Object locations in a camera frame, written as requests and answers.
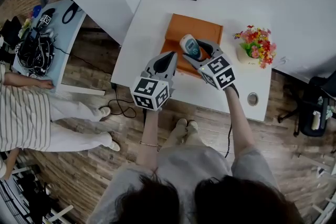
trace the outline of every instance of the dark hair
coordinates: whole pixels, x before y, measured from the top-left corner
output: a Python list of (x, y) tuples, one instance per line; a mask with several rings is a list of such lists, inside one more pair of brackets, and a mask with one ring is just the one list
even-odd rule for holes
[(232, 176), (198, 183), (194, 202), (198, 224), (304, 223), (294, 203), (275, 188)]
[(116, 200), (117, 216), (112, 224), (177, 224), (180, 223), (180, 200), (176, 188), (169, 182), (162, 184), (154, 174), (141, 175), (140, 190), (134, 187)]

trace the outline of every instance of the white vase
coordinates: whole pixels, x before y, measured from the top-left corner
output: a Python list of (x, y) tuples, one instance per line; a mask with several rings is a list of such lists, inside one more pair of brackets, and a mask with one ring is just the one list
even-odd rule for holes
[(246, 50), (244, 50), (240, 45), (236, 48), (238, 61), (251, 66), (259, 66), (259, 59), (255, 59), (247, 55)]

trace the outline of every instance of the beige pants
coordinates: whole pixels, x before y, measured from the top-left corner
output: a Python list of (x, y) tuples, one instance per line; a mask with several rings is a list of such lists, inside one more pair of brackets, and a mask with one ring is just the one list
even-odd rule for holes
[(194, 145), (194, 146), (205, 146), (202, 142), (198, 131), (191, 125), (185, 127), (184, 125), (178, 124), (175, 129), (171, 132), (167, 141), (163, 144), (162, 148), (170, 146), (178, 146), (183, 144)]
[[(91, 108), (81, 102), (68, 101), (49, 96), (49, 103), (51, 121), (66, 118), (77, 118), (98, 122), (102, 118), (102, 113), (99, 109)], [(84, 151), (100, 145), (109, 146), (111, 144), (112, 137), (108, 132), (100, 134), (82, 134), (51, 122), (50, 146), (45, 151)]]

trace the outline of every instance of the person's hand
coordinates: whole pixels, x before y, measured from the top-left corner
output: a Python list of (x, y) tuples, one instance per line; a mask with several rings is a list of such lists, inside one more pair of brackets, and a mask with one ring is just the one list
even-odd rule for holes
[(40, 80), (37, 86), (42, 89), (48, 89), (48, 90), (51, 90), (55, 87), (52, 84), (52, 80)]

